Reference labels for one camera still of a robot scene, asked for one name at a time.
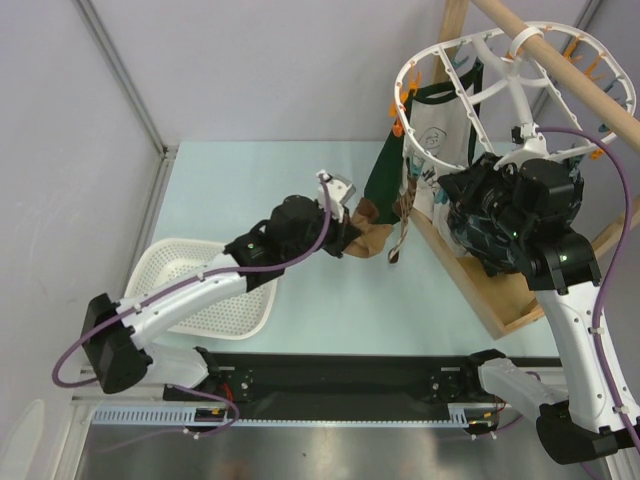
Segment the teal clothespin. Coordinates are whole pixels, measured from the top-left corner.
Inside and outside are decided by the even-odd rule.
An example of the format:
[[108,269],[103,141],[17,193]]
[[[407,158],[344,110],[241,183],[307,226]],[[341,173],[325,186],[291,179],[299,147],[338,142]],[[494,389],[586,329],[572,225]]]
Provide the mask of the teal clothespin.
[[417,180],[421,175],[423,165],[424,160],[419,157],[412,156],[411,158],[407,158],[406,166],[408,176]]

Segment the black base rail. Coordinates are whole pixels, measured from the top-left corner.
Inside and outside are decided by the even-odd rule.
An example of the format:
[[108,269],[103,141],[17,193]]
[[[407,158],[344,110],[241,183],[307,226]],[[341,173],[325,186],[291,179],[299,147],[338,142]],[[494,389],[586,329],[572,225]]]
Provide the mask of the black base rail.
[[207,393],[229,396],[244,420],[445,420],[454,403],[495,404],[463,356],[215,353]]

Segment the brown striped sock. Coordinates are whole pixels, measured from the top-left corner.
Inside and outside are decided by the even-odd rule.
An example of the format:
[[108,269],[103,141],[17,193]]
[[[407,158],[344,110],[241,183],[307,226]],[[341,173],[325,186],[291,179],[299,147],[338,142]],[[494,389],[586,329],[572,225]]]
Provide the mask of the brown striped sock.
[[396,264],[400,257],[402,246],[409,232],[409,220],[416,197],[417,181],[410,173],[405,175],[404,190],[399,193],[395,211],[400,219],[400,233],[395,245],[388,252],[388,262]]

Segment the dark green sleeve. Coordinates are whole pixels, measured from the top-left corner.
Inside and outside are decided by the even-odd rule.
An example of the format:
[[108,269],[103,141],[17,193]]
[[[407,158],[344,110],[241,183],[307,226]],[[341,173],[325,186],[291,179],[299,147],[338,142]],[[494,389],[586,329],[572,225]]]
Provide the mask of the dark green sleeve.
[[394,225],[400,218],[394,211],[403,169],[403,138],[390,132],[371,170],[364,189],[364,198],[378,211],[376,224]]

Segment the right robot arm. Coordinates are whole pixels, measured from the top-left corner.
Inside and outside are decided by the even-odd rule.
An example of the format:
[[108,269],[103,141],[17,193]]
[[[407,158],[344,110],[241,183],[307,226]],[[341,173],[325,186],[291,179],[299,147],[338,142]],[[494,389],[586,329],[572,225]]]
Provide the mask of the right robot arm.
[[572,229],[583,179],[541,158],[521,166],[486,154],[443,175],[453,237],[492,274],[520,273],[551,328],[566,390],[545,385],[505,355],[483,351],[461,376],[473,401],[494,395],[536,428],[558,464],[583,463],[639,444],[639,405],[627,390],[602,306],[604,281],[591,243]]

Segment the aluminium corner profile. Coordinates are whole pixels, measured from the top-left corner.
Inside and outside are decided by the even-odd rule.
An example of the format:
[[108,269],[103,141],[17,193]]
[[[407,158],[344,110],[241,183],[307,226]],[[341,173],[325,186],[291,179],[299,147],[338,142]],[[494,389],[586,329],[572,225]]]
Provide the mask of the aluminium corner profile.
[[92,37],[99,53],[111,72],[115,83],[120,89],[124,100],[128,104],[132,114],[136,118],[147,140],[151,143],[161,159],[174,158],[177,154],[177,146],[169,145],[162,139],[147,105],[131,77],[117,46],[109,34],[106,25],[101,19],[94,2],[90,0],[72,0],[88,33]]

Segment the brown socks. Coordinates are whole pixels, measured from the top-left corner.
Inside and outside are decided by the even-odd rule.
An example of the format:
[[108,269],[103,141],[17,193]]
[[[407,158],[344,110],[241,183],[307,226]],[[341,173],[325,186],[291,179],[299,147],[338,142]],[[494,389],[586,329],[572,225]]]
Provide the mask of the brown socks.
[[344,253],[356,258],[371,258],[380,254],[391,235],[391,224],[378,224],[379,212],[370,200],[362,197],[350,217],[350,224],[360,231],[360,236],[353,240]]

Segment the white perforated laundry basket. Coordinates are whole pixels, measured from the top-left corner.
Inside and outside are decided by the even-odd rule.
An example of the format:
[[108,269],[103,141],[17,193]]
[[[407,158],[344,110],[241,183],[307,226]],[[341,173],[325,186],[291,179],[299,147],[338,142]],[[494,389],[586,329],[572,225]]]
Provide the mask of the white perforated laundry basket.
[[[147,248],[126,287],[127,298],[191,272],[222,252],[224,245],[193,239],[168,238]],[[277,290],[275,280],[249,293],[230,298],[195,313],[170,331],[221,340],[244,340],[266,324]]]

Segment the white printed t-shirt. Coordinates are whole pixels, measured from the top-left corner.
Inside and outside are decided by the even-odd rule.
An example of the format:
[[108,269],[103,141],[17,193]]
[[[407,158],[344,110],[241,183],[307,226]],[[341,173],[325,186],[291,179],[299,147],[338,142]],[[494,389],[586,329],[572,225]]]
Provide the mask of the white printed t-shirt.
[[[419,89],[407,108],[407,118],[423,150],[447,164],[468,165],[473,127],[453,90],[444,84]],[[412,156],[419,157],[412,153],[408,158]],[[464,257],[466,249],[454,240],[447,224],[449,200],[437,182],[439,173],[432,163],[423,160],[413,209],[430,220],[455,256]]]

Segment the wooden rod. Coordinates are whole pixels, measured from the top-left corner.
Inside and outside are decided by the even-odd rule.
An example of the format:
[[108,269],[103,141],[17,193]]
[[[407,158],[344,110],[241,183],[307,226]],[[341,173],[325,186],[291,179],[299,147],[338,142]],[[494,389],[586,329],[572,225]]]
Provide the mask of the wooden rod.
[[524,34],[528,25],[503,3],[475,0],[474,4],[513,40],[515,50],[522,47],[621,140],[639,153],[639,121],[632,114],[611,99],[542,36],[534,33]]

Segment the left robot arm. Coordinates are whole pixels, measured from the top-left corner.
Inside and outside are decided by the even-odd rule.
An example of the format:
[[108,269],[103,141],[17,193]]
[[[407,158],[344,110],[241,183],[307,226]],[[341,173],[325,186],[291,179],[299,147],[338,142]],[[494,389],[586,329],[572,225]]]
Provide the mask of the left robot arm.
[[85,315],[82,348],[102,391],[175,385],[199,400],[211,399],[220,388],[213,354],[203,347],[160,345],[157,337],[214,304],[279,278],[318,250],[341,257],[360,235],[348,215],[335,217],[317,201],[291,196],[193,271],[137,297],[94,297]]

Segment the orange clothespin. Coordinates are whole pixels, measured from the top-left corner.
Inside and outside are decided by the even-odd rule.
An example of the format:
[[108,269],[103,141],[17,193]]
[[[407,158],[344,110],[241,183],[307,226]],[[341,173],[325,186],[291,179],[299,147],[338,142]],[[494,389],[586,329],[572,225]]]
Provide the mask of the orange clothespin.
[[392,134],[397,138],[401,138],[404,135],[404,127],[396,105],[390,106],[388,115],[394,119],[394,123],[391,127]]

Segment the wooden rack frame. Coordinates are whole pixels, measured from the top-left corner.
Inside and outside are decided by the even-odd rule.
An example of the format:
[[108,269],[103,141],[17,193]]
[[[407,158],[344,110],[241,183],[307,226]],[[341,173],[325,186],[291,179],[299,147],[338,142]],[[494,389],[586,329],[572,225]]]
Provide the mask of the wooden rack frame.
[[[600,58],[609,65],[610,70],[615,73],[619,82],[623,85],[626,102],[625,104],[618,104],[634,116],[637,95],[632,82],[619,66],[617,60],[599,40],[576,27],[564,24],[554,22],[525,23],[528,28],[524,31],[524,34],[539,34],[545,40],[544,35],[546,32],[561,31],[566,35],[590,44],[598,51]],[[455,72],[449,54],[450,49],[467,43],[473,44],[481,61],[486,65],[493,65],[501,76],[500,81],[474,95],[467,94],[465,87]],[[412,72],[416,65],[429,55],[437,57],[442,64],[444,72],[454,86],[454,92],[467,111],[468,118],[478,135],[481,145],[488,152],[492,152],[494,147],[474,109],[475,105],[486,101],[503,89],[509,89],[520,120],[519,125],[535,122],[524,92],[525,88],[542,88],[555,99],[560,107],[566,105],[560,91],[567,88],[561,85],[550,72],[525,52],[522,47],[515,50],[513,40],[497,25],[493,30],[441,41],[422,50],[408,60],[398,73],[394,83],[394,105],[398,108],[404,127],[404,138],[407,142],[403,149],[404,153],[407,155],[416,153],[419,157],[432,163],[438,173],[453,174],[463,171],[464,168],[463,166],[447,164],[423,150],[414,137],[414,128],[411,126],[404,108],[405,100],[417,90],[413,83]],[[575,155],[602,150],[612,141],[619,138],[610,127],[609,129],[609,134],[599,141],[588,140],[579,147],[553,154],[549,153],[546,160],[561,162]],[[499,339],[542,318],[543,310],[534,294],[528,290],[523,275],[498,274],[493,277],[488,276],[479,260],[472,259],[469,256],[455,256],[426,216],[421,213],[414,213],[411,218],[493,338]]]

